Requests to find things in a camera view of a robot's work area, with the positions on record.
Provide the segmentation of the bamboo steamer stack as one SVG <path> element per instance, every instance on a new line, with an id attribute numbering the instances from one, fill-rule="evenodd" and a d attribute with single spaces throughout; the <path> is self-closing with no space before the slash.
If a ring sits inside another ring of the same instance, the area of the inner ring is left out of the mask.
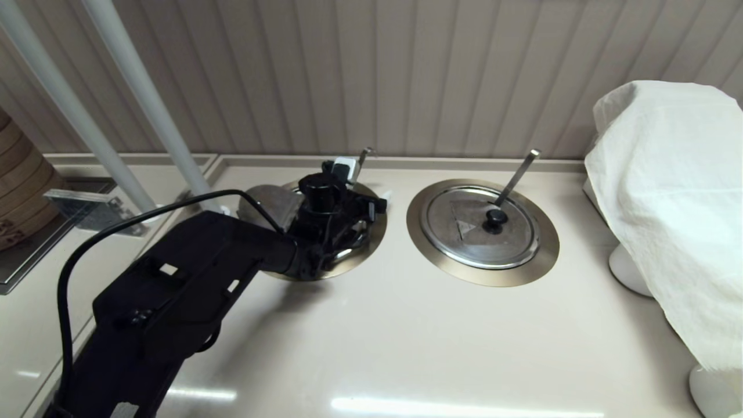
<path id="1" fill-rule="evenodd" d="M 0 251 L 28 240 L 57 216 L 45 197 L 67 182 L 0 108 Z"/>

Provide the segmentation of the hinged steel lid black knob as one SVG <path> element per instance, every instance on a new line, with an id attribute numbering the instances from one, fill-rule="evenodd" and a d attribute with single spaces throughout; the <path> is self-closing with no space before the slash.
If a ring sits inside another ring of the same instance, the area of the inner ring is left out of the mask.
<path id="1" fill-rule="evenodd" d="M 536 218 L 499 190 L 465 183 L 444 187 L 424 198 L 420 227 L 425 238 L 460 264 L 486 270 L 525 265 L 540 248 Z"/>
<path id="2" fill-rule="evenodd" d="M 305 196 L 299 190 L 299 182 L 284 187 L 258 185 L 249 188 L 246 193 L 252 200 L 240 201 L 237 217 L 241 221 L 270 230 L 279 227 L 280 231 L 289 236 L 288 229 L 294 222 L 300 207 L 305 203 Z M 351 196 L 376 195 L 369 189 L 366 189 L 364 193 L 349 189 L 348 197 Z"/>

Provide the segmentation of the grey metal pole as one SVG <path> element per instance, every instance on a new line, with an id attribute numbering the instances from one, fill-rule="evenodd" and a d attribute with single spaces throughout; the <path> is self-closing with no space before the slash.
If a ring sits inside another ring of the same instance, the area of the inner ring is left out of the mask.
<path id="1" fill-rule="evenodd" d="M 44 48 L 15 0 L 0 0 L 0 26 L 26 61 L 83 143 L 140 212 L 154 211 L 156 202 L 114 150 Z"/>
<path id="2" fill-rule="evenodd" d="M 123 24 L 113 0 L 82 0 L 104 45 L 194 196 L 212 191 Z"/>

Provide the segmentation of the steel ladle hooked handle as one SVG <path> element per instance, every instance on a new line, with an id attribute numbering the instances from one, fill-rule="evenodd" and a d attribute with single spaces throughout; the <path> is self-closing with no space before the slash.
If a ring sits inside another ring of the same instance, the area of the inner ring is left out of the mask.
<path id="1" fill-rule="evenodd" d="M 369 156 L 376 156 L 376 150 L 372 148 L 371 146 L 366 146 L 363 151 L 361 151 L 360 156 L 358 157 L 358 160 L 356 161 L 356 170 L 355 175 L 353 177 L 353 183 L 358 182 L 358 178 L 360 177 L 360 172 L 363 169 L 363 165 Z"/>

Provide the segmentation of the white cloth cover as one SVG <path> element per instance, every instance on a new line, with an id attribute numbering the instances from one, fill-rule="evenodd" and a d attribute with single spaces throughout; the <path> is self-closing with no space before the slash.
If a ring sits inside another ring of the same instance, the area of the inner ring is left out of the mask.
<path id="1" fill-rule="evenodd" d="M 593 108 L 605 221 L 700 365 L 743 371 L 743 109 L 715 87 L 637 80 Z"/>

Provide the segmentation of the white round appliance foot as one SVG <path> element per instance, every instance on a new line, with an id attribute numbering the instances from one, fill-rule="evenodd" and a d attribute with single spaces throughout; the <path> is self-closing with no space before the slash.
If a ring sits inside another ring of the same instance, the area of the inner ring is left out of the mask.
<path id="1" fill-rule="evenodd" d="M 689 389 L 704 418 L 743 418 L 743 370 L 696 365 L 689 372 Z"/>
<path id="2" fill-rule="evenodd" d="M 622 286 L 640 296 L 654 298 L 647 282 L 622 244 L 613 249 L 608 264 L 611 273 Z"/>

